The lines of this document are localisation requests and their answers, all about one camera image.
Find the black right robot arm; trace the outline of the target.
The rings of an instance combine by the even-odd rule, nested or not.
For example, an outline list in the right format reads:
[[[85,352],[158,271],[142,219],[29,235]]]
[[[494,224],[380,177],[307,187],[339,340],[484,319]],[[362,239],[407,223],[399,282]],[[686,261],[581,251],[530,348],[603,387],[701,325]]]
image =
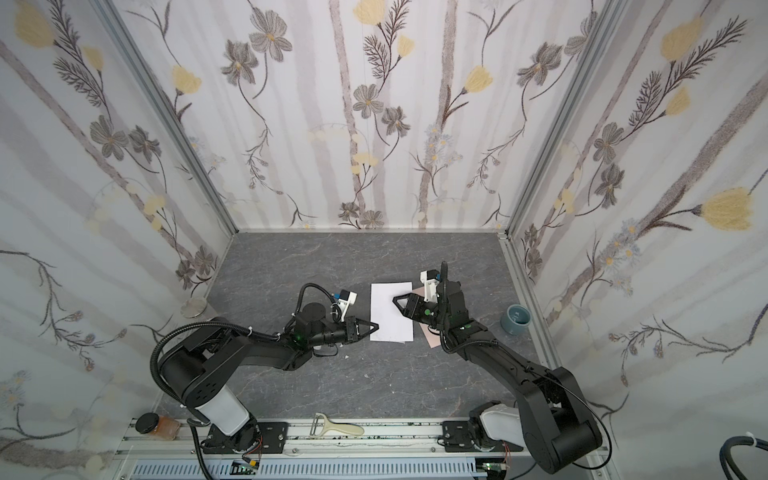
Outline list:
[[[585,400],[574,375],[530,361],[500,342],[473,319],[461,283],[448,276],[448,264],[424,271],[422,295],[397,295],[392,303],[400,315],[435,330],[447,354],[457,354],[487,371],[510,390],[517,401],[511,410],[517,427],[504,427],[513,444],[525,446],[536,464],[554,474],[607,444],[602,420]]]

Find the cream vegetable peeler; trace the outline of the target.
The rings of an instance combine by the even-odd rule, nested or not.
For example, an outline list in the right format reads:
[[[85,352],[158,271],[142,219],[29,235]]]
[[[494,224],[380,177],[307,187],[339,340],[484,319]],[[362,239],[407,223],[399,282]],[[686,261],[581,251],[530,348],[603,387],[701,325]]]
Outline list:
[[[362,426],[352,423],[339,423],[332,421],[324,413],[316,413],[309,431],[311,438],[320,438],[327,433],[338,433],[344,436],[361,437],[365,430]]]

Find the teal ceramic cup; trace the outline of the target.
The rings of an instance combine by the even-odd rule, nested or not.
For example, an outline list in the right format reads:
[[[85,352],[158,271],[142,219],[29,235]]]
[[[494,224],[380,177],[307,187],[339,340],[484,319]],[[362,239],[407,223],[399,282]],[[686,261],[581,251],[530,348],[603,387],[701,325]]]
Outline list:
[[[529,329],[531,320],[531,313],[526,307],[513,304],[502,314],[500,325],[509,335],[521,335]]]

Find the pink paper envelope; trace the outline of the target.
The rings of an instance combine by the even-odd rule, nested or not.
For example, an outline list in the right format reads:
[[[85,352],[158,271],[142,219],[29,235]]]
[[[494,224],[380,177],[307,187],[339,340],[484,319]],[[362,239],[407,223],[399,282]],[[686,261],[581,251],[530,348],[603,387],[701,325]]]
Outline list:
[[[413,290],[413,293],[416,295],[423,297],[425,294],[425,287],[419,287]],[[438,334],[433,333],[429,327],[426,324],[419,323],[419,327],[421,328],[421,331],[427,340],[427,343],[430,348],[435,348],[440,346],[440,337]]]

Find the amber jar with black lid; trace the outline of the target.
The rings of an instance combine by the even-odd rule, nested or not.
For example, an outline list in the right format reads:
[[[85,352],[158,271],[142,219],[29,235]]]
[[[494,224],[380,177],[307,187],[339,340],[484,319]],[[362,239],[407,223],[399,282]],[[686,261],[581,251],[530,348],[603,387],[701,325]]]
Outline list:
[[[139,434],[167,441],[175,440],[180,428],[181,424],[177,420],[154,412],[142,414],[134,425]]]

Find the white letter paper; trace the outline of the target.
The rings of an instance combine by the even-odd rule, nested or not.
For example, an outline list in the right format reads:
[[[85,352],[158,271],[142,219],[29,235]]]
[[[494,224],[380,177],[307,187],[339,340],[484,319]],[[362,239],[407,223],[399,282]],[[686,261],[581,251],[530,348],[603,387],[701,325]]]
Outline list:
[[[413,322],[403,316],[393,303],[395,297],[411,291],[411,282],[371,285],[370,321],[379,326],[370,336],[372,341],[406,343],[413,340]]]

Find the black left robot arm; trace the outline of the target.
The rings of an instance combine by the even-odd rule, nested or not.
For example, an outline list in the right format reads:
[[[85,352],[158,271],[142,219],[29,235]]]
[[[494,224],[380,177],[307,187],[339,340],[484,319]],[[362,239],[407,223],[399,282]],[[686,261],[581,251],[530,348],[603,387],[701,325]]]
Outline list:
[[[338,306],[310,303],[293,313],[278,334],[222,317],[193,322],[159,341],[150,355],[150,374],[195,420],[209,424],[219,445],[232,453],[251,453],[263,443],[263,434],[228,381],[242,365],[295,371],[317,355],[318,347],[356,343],[379,330],[374,322],[342,313]]]

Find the aluminium mounting rail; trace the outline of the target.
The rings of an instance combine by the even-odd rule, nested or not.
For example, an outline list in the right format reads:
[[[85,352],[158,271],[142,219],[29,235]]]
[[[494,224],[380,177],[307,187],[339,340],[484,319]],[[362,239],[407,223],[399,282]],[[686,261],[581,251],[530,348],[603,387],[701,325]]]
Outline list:
[[[529,452],[498,444],[474,446],[464,418],[354,419],[358,437],[338,431],[312,436],[310,419],[267,419],[259,448],[246,455],[194,448],[182,428],[173,441],[153,440],[129,429],[106,479],[546,479]]]

